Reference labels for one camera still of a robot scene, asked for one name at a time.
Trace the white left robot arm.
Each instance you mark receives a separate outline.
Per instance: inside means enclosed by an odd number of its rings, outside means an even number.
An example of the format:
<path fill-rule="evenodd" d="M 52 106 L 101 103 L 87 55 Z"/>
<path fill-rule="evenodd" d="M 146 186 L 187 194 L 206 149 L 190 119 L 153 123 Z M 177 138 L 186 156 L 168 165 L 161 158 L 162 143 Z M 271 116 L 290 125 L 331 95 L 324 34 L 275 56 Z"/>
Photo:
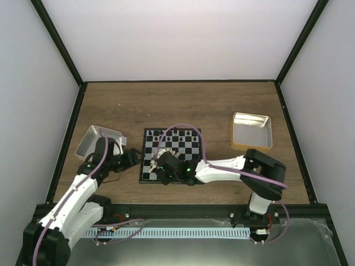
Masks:
<path fill-rule="evenodd" d="M 109 223 L 113 209 L 109 198 L 96 190 L 111 172 L 121 173 L 140 163 L 141 152 L 123 149 L 109 137 L 96 141 L 94 152 L 79 166 L 59 202 L 23 232 L 24 265 L 67 265 L 73 247 L 95 223 Z"/>

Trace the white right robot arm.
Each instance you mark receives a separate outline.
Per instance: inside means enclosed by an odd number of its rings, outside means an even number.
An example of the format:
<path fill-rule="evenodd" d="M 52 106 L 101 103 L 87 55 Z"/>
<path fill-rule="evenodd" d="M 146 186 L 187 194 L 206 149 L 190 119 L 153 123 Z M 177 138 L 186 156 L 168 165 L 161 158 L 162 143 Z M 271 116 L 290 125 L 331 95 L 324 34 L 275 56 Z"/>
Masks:
<path fill-rule="evenodd" d="M 248 149 L 243 156 L 207 161 L 206 159 L 184 161 L 170 148 L 152 154 L 150 172 L 155 173 L 164 185 L 180 182 L 188 186 L 217 181 L 237 181 L 252 190 L 246 210 L 252 223 L 260 223 L 269 205 L 281 200 L 285 185 L 286 166 L 268 155 Z"/>

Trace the pile of white chess pieces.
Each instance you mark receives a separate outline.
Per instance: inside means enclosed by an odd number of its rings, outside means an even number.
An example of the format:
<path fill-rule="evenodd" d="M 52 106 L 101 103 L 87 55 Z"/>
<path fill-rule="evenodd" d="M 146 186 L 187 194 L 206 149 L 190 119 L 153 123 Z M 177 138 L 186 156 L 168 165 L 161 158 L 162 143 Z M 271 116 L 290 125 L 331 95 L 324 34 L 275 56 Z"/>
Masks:
<path fill-rule="evenodd" d="M 170 148 L 163 148 L 156 154 L 152 154 L 150 160 L 149 173 L 162 172 L 168 175 L 173 175 L 179 171 L 180 154 Z"/>

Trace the black white chess board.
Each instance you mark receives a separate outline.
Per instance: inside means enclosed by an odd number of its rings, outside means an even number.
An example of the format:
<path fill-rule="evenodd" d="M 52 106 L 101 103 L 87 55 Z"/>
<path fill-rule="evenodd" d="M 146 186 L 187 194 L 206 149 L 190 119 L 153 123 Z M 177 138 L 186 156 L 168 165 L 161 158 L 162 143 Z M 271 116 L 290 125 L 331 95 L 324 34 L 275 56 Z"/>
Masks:
<path fill-rule="evenodd" d="M 197 163 L 202 159 L 201 137 L 190 128 L 146 128 L 140 183 L 193 186 Z"/>

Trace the row of black chess pieces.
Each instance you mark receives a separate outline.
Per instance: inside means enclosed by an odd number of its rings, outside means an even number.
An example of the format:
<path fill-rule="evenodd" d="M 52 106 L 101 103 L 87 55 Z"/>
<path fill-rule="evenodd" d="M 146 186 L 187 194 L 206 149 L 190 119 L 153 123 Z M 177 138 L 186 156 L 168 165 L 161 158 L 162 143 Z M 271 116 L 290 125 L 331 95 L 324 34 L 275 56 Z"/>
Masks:
<path fill-rule="evenodd" d="M 161 135 L 165 131 L 164 128 L 146 128 L 145 129 L 145 141 L 155 141 L 160 140 Z M 170 129 L 164 136 L 163 141 L 170 142 L 199 142 L 200 137 L 196 131 L 188 128 L 173 128 Z"/>

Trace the pink metal tin box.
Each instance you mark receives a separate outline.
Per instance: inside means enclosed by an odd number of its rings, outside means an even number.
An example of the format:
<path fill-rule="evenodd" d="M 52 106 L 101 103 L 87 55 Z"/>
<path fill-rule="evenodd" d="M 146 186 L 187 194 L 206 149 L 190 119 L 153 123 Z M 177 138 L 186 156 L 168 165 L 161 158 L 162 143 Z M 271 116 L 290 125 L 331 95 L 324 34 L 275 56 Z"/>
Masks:
<path fill-rule="evenodd" d="M 91 125 L 75 151 L 75 155 L 77 156 L 77 158 L 84 161 L 88 155 L 94 152 L 96 142 L 102 136 L 102 134 L 112 139 L 114 139 L 115 137 L 124 136 L 119 131 L 104 128 L 101 126 Z"/>

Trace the gold metal tin box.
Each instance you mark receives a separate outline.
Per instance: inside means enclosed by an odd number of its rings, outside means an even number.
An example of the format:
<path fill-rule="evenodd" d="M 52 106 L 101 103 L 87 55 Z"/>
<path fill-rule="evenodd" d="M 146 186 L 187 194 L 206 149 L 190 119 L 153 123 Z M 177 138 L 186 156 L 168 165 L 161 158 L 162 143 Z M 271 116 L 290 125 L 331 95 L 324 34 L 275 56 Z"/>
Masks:
<path fill-rule="evenodd" d="M 268 152 L 273 147 L 271 118 L 266 115 L 235 112 L 231 122 L 231 148 Z"/>

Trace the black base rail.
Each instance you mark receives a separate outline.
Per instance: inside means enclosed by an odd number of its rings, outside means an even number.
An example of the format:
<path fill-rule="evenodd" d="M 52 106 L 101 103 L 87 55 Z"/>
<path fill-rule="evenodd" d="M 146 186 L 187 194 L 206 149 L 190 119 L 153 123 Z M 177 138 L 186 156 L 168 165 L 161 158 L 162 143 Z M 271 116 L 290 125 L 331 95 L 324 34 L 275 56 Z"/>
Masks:
<path fill-rule="evenodd" d="M 280 222 L 289 215 L 290 218 L 324 218 L 330 213 L 326 204 L 287 204 L 284 209 L 273 204 L 265 215 L 252 214 L 246 204 L 113 204 L 109 214 L 97 224 L 113 224 L 123 220 L 141 218 L 153 219 L 219 219 L 227 220 L 232 225 L 261 226 L 269 221 Z"/>

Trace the black enclosure frame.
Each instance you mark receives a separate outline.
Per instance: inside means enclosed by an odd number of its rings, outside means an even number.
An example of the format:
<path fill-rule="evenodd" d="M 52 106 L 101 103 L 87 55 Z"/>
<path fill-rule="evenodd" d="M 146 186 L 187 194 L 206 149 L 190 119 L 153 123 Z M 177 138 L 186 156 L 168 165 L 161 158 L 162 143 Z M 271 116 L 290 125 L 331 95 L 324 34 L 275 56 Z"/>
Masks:
<path fill-rule="evenodd" d="M 293 215 L 329 216 L 328 204 L 317 195 L 306 166 L 281 83 L 319 20 L 327 1 L 317 1 L 276 79 L 256 80 L 153 80 L 84 81 L 77 71 L 42 1 L 31 5 L 49 33 L 60 56 L 79 86 L 59 157 L 45 199 L 34 216 L 49 210 L 69 186 L 69 171 L 77 168 L 72 152 L 79 135 L 92 121 L 106 126 L 123 125 L 133 144 L 142 144 L 143 129 L 166 127 L 174 122 L 200 126 L 214 156 L 230 155 L 226 136 L 232 107 L 268 111 L 273 124 L 273 154 L 287 164 L 291 189 L 284 196 Z"/>

